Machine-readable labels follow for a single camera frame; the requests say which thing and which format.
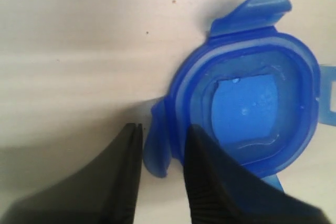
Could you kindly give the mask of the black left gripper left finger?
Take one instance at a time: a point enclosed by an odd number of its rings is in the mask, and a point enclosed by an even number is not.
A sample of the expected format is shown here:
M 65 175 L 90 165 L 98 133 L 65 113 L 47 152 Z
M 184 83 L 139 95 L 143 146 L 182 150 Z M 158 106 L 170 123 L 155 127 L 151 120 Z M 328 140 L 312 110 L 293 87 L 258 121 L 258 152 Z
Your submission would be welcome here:
M 12 204 L 1 223 L 133 223 L 142 152 L 142 125 L 127 123 L 89 164 Z

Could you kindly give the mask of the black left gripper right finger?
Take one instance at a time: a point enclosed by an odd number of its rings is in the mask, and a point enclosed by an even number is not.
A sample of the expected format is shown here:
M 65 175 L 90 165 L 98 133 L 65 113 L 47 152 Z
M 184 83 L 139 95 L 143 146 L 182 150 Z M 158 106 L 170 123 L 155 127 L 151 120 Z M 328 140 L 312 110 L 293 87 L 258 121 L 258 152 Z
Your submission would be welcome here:
M 330 223 L 239 165 L 199 125 L 188 128 L 183 174 L 192 223 Z

